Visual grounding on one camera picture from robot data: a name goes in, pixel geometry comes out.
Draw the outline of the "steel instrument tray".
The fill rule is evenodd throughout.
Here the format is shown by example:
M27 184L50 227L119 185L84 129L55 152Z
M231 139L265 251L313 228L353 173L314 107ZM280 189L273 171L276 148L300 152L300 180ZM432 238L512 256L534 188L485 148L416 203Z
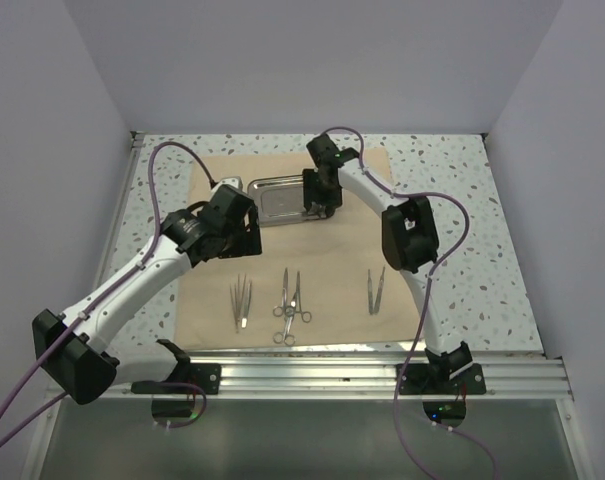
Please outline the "steel instrument tray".
M317 204L306 209L302 175L255 179L249 183L247 193L257 206L261 227L324 220L335 213Z

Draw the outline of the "pointed steel tweezers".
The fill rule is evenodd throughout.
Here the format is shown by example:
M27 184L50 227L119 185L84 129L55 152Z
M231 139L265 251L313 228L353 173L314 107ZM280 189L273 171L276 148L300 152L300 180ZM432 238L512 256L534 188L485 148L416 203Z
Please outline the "pointed steel tweezers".
M234 318L235 332L238 333L242 324L244 287L240 276L237 276L235 283L230 287L231 307Z

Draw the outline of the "blunt steel forceps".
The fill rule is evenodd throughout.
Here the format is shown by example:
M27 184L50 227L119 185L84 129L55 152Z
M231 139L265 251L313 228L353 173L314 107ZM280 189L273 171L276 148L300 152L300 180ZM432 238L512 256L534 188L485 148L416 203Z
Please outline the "blunt steel forceps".
M252 301L252 281L249 280L242 286L240 295L240 328L245 329L248 324L248 317Z

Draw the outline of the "steel surgical scissors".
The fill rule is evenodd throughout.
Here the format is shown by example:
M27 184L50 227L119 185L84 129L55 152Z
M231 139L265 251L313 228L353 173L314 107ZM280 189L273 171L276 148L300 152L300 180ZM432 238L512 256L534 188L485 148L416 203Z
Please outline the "steel surgical scissors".
M283 273L280 303L273 308L272 313L274 317L289 316L293 313L293 306L289 299L289 274L287 268L284 269Z
M276 306L273 309L273 315L275 317L282 317L284 319L284 327L281 331L275 332L273 335L273 341L275 344L294 346L296 343L295 336L291 333L291 327L294 321L296 313L296 299L293 298L289 303L284 306Z

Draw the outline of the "steel scalpel handle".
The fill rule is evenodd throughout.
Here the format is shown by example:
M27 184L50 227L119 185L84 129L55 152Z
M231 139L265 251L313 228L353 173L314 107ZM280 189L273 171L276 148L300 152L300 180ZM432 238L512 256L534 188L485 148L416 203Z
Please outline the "steel scalpel handle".
M383 267L379 281L378 281L376 295L373 300L372 313L374 315L377 315L381 308L382 295L383 295L384 283L385 283L385 273L386 273L386 267Z
M371 270L367 270L367 302L368 302L368 314L374 314L374 298L373 298L373 281Z

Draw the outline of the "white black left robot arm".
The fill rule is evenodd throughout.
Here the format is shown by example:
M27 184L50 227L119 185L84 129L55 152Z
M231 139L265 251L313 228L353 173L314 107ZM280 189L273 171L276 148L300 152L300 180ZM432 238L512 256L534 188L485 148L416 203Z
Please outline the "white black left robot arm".
M124 353L111 348L117 333L166 285L211 259L262 252L258 210L238 177L218 183L209 200L167 215L158 235L97 290L59 314L48 309L32 322L39 365L77 404L123 383L157 382L167 392L190 379L187 354L173 342Z

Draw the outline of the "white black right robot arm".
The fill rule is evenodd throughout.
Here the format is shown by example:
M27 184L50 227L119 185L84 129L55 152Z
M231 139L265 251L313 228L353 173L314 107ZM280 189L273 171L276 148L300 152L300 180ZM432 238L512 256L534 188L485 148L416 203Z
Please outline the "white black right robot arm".
M306 148L314 164L303 171L306 213L322 219L332 217L343 204L343 192L348 191L380 218L383 256L401 274L419 306L416 337L425 341L429 384L439 392L452 391L471 367L472 355L465 341L443 331L430 303L436 269L469 234L468 211L447 194L397 192L364 161L362 150L339 149L327 131L313 138ZM440 241L431 197L451 202L463 215L462 236L443 255L438 253Z

